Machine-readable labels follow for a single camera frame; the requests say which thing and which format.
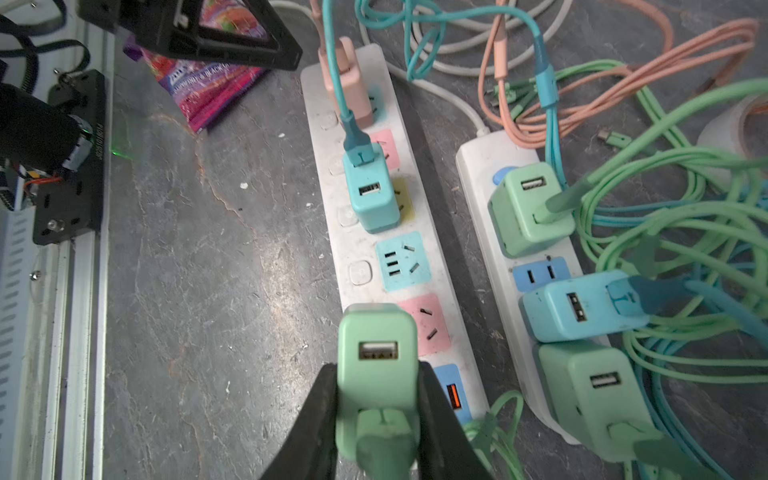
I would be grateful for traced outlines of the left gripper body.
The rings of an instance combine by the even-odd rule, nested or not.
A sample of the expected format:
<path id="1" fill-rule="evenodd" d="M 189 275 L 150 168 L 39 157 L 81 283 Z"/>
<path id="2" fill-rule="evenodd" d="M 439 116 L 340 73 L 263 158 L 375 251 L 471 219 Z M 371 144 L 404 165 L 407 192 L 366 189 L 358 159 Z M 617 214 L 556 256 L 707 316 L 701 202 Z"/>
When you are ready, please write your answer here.
<path id="1" fill-rule="evenodd" d="M 245 1 L 258 33 L 227 31 L 204 19 L 202 1 L 79 1 L 77 14 L 172 59 L 294 71 L 303 50 L 267 1 Z"/>

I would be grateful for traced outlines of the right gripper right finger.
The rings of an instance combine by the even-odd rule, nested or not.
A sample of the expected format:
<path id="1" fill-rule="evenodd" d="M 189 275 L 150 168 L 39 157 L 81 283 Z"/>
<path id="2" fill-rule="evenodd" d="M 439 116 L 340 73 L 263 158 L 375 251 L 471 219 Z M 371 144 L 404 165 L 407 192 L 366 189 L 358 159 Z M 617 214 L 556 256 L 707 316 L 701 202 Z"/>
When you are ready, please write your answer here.
<path id="1" fill-rule="evenodd" d="M 424 361 L 418 365 L 417 395 L 419 478 L 491 479 L 451 409 L 433 368 Z"/>

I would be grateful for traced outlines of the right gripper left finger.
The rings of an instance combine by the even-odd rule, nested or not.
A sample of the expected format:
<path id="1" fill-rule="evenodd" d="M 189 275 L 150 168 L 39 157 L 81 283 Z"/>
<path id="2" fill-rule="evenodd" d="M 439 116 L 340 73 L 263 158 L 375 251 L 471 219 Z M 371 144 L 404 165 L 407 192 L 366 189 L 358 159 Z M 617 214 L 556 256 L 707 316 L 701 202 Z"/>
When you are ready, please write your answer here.
<path id="1" fill-rule="evenodd" d="M 299 414 L 261 479 L 334 479 L 337 365 L 320 369 Z"/>

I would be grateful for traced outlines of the green charger plug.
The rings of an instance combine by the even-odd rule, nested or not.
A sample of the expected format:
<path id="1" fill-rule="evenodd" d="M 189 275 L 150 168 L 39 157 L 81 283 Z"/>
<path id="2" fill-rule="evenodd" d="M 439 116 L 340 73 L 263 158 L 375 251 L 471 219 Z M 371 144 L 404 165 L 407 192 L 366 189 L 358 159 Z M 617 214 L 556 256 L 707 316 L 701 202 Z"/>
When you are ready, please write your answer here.
<path id="1" fill-rule="evenodd" d="M 663 437 L 621 350 L 588 340 L 549 343 L 538 359 L 553 418 L 601 459 L 635 460 L 635 442 Z"/>
<path id="2" fill-rule="evenodd" d="M 346 308 L 338 332 L 338 452 L 371 479 L 406 479 L 420 441 L 417 327 L 391 303 Z"/>
<path id="3" fill-rule="evenodd" d="M 574 233 L 575 221 L 570 215 L 548 223 L 535 217 L 536 211 L 561 191 L 553 168 L 544 162 L 506 173 L 489 201 L 489 213 L 506 257 L 537 253 Z"/>

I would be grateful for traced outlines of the pink charger plug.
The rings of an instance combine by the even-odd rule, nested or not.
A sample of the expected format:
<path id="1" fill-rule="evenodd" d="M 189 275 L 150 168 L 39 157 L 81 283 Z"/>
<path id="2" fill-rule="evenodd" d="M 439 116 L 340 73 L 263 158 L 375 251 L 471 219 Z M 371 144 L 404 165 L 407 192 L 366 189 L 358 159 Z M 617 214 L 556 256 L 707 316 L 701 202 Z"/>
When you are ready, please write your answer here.
<path id="1" fill-rule="evenodd" d="M 335 47 L 342 90 L 347 106 L 354 114 L 358 126 L 361 129 L 367 128 L 374 123 L 374 114 L 368 88 L 358 63 L 356 50 L 352 40 L 346 36 L 337 39 Z M 340 115 L 333 82 L 330 77 L 328 56 L 324 48 L 318 50 L 318 56 L 328 98 L 335 109 L 335 113 Z"/>

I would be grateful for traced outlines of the teal charger plug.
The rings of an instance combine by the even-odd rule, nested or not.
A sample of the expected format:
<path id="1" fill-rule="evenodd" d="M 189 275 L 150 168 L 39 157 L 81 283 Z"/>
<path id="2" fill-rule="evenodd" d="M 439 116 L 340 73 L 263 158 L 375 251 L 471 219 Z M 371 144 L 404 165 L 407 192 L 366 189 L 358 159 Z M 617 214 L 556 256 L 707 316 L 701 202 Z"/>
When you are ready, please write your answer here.
<path id="1" fill-rule="evenodd" d="M 400 210 L 382 147 L 371 145 L 370 162 L 355 165 L 362 149 L 346 152 L 342 158 L 350 203 L 359 222 L 368 233 L 379 233 L 400 223 Z"/>
<path id="2" fill-rule="evenodd" d="M 650 315 L 621 270 L 557 280 L 522 295 L 523 317 L 541 343 L 567 342 L 643 328 Z"/>

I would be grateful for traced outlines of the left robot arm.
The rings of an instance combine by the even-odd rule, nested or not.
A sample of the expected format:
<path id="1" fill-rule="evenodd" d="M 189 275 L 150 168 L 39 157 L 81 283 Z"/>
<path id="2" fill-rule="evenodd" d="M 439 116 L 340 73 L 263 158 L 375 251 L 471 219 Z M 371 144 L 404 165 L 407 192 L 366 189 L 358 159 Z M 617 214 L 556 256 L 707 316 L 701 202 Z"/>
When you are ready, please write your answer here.
<path id="1" fill-rule="evenodd" d="M 1 86 L 1 156 L 49 176 L 75 172 L 89 159 L 101 157 L 104 123 L 101 112 L 75 110 L 86 97 L 73 83 L 85 77 L 88 47 L 75 39 L 33 41 L 64 27 L 67 6 L 63 1 L 55 6 L 57 16 L 38 23 L 1 18 L 2 34 L 19 44 L 2 50 L 2 57 L 25 62 L 21 84 Z M 298 42 L 267 1 L 80 1 L 77 14 L 105 31 L 128 31 L 141 50 L 162 60 L 221 67 L 219 82 L 237 76 L 240 69 L 293 71 L 302 56 Z M 54 106 L 33 94 L 39 57 L 67 48 L 81 49 L 82 56 L 74 68 L 59 73 L 65 100 Z"/>

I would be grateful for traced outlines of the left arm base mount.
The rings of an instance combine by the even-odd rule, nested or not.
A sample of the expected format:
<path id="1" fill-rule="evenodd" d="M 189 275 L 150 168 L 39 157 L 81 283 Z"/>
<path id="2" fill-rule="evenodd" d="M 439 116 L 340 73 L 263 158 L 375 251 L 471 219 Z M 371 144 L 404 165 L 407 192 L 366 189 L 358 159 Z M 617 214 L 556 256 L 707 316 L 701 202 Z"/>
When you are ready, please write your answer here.
<path id="1" fill-rule="evenodd" d="M 98 232 L 104 205 L 106 80 L 97 70 L 51 88 L 48 103 L 80 129 L 72 152 L 53 170 L 56 182 L 38 186 L 32 239 L 49 245 Z"/>

